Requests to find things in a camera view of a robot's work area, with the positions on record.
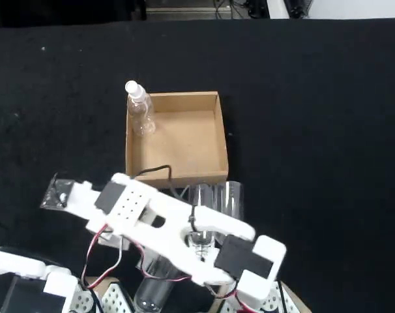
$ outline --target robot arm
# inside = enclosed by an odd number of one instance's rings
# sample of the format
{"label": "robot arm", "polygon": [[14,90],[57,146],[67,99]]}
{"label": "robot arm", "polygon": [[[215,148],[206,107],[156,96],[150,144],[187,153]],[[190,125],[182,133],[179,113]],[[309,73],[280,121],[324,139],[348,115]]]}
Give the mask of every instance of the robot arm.
{"label": "robot arm", "polygon": [[[52,181],[41,206],[88,220],[86,228],[94,233],[107,225],[111,233],[103,233],[99,243],[117,247],[125,237],[164,256],[201,286],[236,280],[239,297],[252,307],[267,298],[285,254],[285,246],[267,236],[253,243],[255,230],[243,221],[208,207],[192,208],[122,173],[102,192],[87,182]],[[164,219],[159,228],[152,225],[156,216]],[[224,243],[215,263],[203,262],[184,241],[193,229],[217,231],[232,240]]]}

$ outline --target white wire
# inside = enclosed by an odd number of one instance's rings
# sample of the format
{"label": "white wire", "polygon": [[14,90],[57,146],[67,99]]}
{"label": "white wire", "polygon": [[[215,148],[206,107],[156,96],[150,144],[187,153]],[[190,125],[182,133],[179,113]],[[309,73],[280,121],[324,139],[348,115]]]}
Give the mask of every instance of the white wire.
{"label": "white wire", "polygon": [[113,271],[118,267],[122,259],[123,243],[124,243],[124,237],[121,236],[121,241],[119,242],[119,257],[117,262],[114,265],[112,265],[109,269],[104,271],[103,274],[101,274],[93,283],[88,285],[87,287],[88,289],[96,287],[96,285],[98,285],[111,271]]}

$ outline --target black table surface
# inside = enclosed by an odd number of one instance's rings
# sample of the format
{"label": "black table surface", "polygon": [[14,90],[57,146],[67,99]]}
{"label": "black table surface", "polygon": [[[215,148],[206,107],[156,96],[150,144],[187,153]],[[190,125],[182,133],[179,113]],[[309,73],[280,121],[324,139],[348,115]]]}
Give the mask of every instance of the black table surface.
{"label": "black table surface", "polygon": [[[219,91],[246,220],[287,245],[281,277],[314,312],[395,307],[395,20],[0,29],[6,244],[80,273],[85,222],[38,207],[56,171],[99,185],[124,171],[130,79]],[[98,247],[89,274],[116,256]],[[137,259],[114,273],[130,293]],[[185,303],[198,293],[175,288]]]}

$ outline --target bottle cap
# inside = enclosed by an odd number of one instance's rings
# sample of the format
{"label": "bottle cap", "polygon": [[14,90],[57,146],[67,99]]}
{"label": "bottle cap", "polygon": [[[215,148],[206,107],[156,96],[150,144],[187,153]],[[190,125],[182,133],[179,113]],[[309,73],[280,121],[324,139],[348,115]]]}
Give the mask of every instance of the bottle cap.
{"label": "bottle cap", "polygon": [[130,80],[125,84],[125,90],[128,93],[129,97],[135,101],[143,101],[145,100],[146,92],[143,86],[137,84],[136,81]]}

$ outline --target open cardboard box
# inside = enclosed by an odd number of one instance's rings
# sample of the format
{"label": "open cardboard box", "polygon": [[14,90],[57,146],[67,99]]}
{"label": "open cardboard box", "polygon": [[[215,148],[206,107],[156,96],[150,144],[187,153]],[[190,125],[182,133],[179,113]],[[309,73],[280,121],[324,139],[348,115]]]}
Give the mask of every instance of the open cardboard box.
{"label": "open cardboard box", "polygon": [[[169,164],[175,187],[225,181],[228,159],[218,93],[155,93],[151,98],[154,134],[135,135],[126,118],[127,174]],[[167,178],[167,170],[137,177],[156,188],[167,188]]]}

